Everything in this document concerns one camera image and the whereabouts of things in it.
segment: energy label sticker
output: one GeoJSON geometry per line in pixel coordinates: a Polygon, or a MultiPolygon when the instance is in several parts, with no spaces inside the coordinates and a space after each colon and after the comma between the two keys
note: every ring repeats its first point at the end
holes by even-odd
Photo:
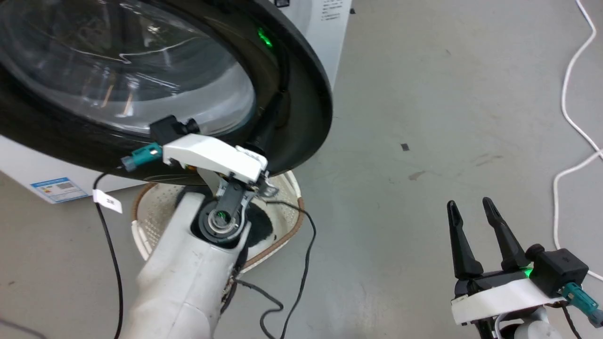
{"type": "Polygon", "coordinates": [[[86,192],[82,191],[81,188],[69,180],[69,178],[37,182],[31,184],[31,186],[56,203],[88,196],[86,192]]]}

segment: black wire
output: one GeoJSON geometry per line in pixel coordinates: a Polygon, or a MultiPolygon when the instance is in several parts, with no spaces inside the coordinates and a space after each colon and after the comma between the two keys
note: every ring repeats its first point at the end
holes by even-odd
{"type": "Polygon", "coordinates": [[[238,284],[236,283],[236,281],[233,281],[232,284],[230,285],[230,290],[228,291],[228,295],[226,295],[226,299],[224,299],[224,304],[220,308],[220,314],[223,314],[224,312],[226,312],[226,310],[228,309],[228,306],[230,306],[230,302],[232,301],[232,298],[235,296],[237,285],[238,284]]]}
{"type": "Polygon", "coordinates": [[[559,302],[554,302],[554,303],[548,303],[545,304],[545,306],[548,306],[550,308],[562,308],[563,306],[567,306],[569,305],[569,303],[565,300],[559,301],[559,302]]]}
{"type": "Polygon", "coordinates": [[[582,337],[580,337],[580,333],[578,333],[578,330],[576,329],[576,326],[574,326],[573,324],[572,318],[570,318],[569,316],[567,307],[564,304],[561,304],[561,308],[563,309],[563,314],[565,314],[567,324],[569,325],[569,328],[572,330],[573,334],[576,336],[577,339],[582,339],[582,337]]]}
{"type": "MultiPolygon", "coordinates": [[[[117,168],[102,173],[100,176],[94,180],[94,185],[92,185],[92,189],[96,189],[98,186],[98,182],[101,181],[106,175],[112,173],[113,171],[121,169],[122,166],[118,166],[117,168]]],[[[124,322],[124,289],[121,285],[121,274],[119,273],[119,265],[117,264],[117,258],[115,256],[115,250],[113,249],[113,242],[111,241],[111,235],[109,235],[109,228],[107,227],[107,222],[105,221],[105,217],[103,216],[103,211],[101,209],[101,205],[99,203],[94,203],[96,205],[96,211],[98,212],[98,218],[101,220],[101,224],[103,224],[103,230],[105,231],[105,236],[107,237],[107,244],[109,245],[109,251],[111,252],[111,260],[113,260],[113,267],[115,268],[115,277],[117,278],[117,290],[119,296],[119,319],[117,322],[117,329],[115,330],[114,339],[119,338],[119,334],[121,334],[121,326],[124,322]]]]}
{"type": "MultiPolygon", "coordinates": [[[[291,314],[293,314],[293,311],[295,311],[295,308],[297,307],[297,304],[302,299],[301,297],[302,297],[303,289],[304,289],[304,287],[306,285],[306,278],[308,277],[308,269],[309,269],[309,266],[310,266],[310,251],[312,250],[312,245],[314,244],[314,239],[316,239],[316,225],[314,224],[314,220],[312,220],[312,217],[310,216],[310,214],[308,212],[306,212],[304,209],[301,209],[301,208],[297,207],[294,204],[290,204],[290,203],[288,203],[286,201],[280,201],[280,200],[266,201],[266,204],[283,204],[285,206],[289,206],[290,208],[298,210],[300,213],[305,214],[308,217],[308,220],[310,221],[310,225],[312,225],[312,231],[313,231],[312,240],[310,240],[310,244],[308,245],[308,249],[306,250],[305,267],[304,267],[304,270],[303,270],[303,275],[301,277],[300,289],[299,289],[299,292],[297,293],[297,299],[293,303],[293,306],[291,307],[291,310],[289,311],[289,314],[287,315],[287,319],[285,320],[285,324],[283,325],[283,332],[280,335],[280,339],[283,339],[285,337],[286,332],[287,332],[287,325],[289,324],[289,319],[291,318],[291,314]]],[[[266,297],[268,300],[272,301],[273,303],[275,303],[279,307],[278,309],[272,308],[272,309],[269,309],[269,310],[265,311],[262,314],[262,316],[260,317],[260,327],[262,328],[262,332],[264,332],[264,334],[266,335],[266,337],[268,337],[269,339],[276,339],[266,329],[266,326],[264,325],[264,318],[266,317],[266,315],[268,315],[270,313],[282,311],[283,310],[283,303],[280,302],[280,301],[278,301],[275,297],[271,296],[266,291],[264,291],[263,289],[259,288],[256,285],[253,285],[251,283],[248,283],[248,282],[245,282],[243,280],[236,279],[236,278],[234,279],[234,281],[236,283],[239,283],[239,284],[245,286],[245,287],[251,288],[252,290],[255,290],[256,292],[259,292],[261,295],[263,295],[264,297],[266,297]]]]}

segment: gray concrete floor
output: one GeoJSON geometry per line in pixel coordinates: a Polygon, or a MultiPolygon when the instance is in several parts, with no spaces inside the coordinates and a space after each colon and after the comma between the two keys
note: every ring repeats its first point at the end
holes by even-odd
{"type": "MultiPolygon", "coordinates": [[[[603,28],[603,4],[585,5],[603,28]]],[[[559,110],[564,68],[589,28],[568,0],[356,0],[355,8],[332,132],[295,171],[318,238],[287,337],[478,338],[450,313],[446,202],[457,201],[486,269],[498,268],[500,254],[483,196],[524,248],[552,249],[552,178],[591,153],[559,110]]],[[[602,39],[576,65],[568,101],[600,144],[602,39]]],[[[596,163],[561,183],[562,244],[598,272],[602,173],[596,163]]],[[[0,317],[49,339],[111,338],[115,277],[90,199],[49,205],[6,177],[0,188],[0,317]]],[[[127,210],[138,190],[114,195],[127,210]]],[[[129,215],[106,214],[128,306],[143,262],[129,215]]],[[[310,235],[307,224],[245,278],[291,306],[310,235]]],[[[603,301],[603,283],[585,286],[603,301]]],[[[258,317],[270,306],[241,288],[216,338],[263,338],[258,317]]],[[[562,313],[550,314],[571,338],[562,313]]],[[[584,338],[601,338],[572,314],[584,338]]],[[[284,318],[269,317],[269,329],[280,331],[284,318]]],[[[1,326],[0,337],[30,338],[1,326]]]]}

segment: teal connector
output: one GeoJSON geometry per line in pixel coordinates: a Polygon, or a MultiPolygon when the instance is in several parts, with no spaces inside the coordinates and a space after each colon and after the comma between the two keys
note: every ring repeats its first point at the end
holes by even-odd
{"type": "Polygon", "coordinates": [[[126,171],[132,172],[140,165],[161,159],[162,155],[161,146],[153,142],[132,152],[132,156],[121,158],[121,162],[126,171]]]}
{"type": "Polygon", "coordinates": [[[599,303],[584,292],[578,284],[571,282],[565,285],[561,295],[567,299],[570,305],[582,311],[594,327],[603,326],[603,311],[598,309],[599,303]]]}

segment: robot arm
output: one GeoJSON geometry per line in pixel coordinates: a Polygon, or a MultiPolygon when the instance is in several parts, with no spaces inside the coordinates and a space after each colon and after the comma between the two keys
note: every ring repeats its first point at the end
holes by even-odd
{"type": "Polygon", "coordinates": [[[222,175],[220,187],[215,198],[197,193],[183,197],[138,275],[140,292],[123,339],[211,339],[224,291],[247,242],[247,204],[255,195],[277,192],[268,183],[267,160],[260,154],[209,136],[174,138],[159,138],[163,146],[150,145],[122,161],[132,170],[158,159],[203,168],[222,175]]]}
{"type": "Polygon", "coordinates": [[[603,311],[580,287],[588,266],[566,249],[545,252],[536,244],[524,252],[492,200],[484,198],[483,205],[503,256],[502,270],[488,273],[473,257],[455,202],[448,202],[452,258],[458,279],[451,301],[455,322],[475,325],[482,339],[561,338],[549,323],[544,306],[571,305],[579,308],[593,326],[603,326],[603,311]],[[515,319],[523,323],[501,332],[501,320],[515,319]]]}

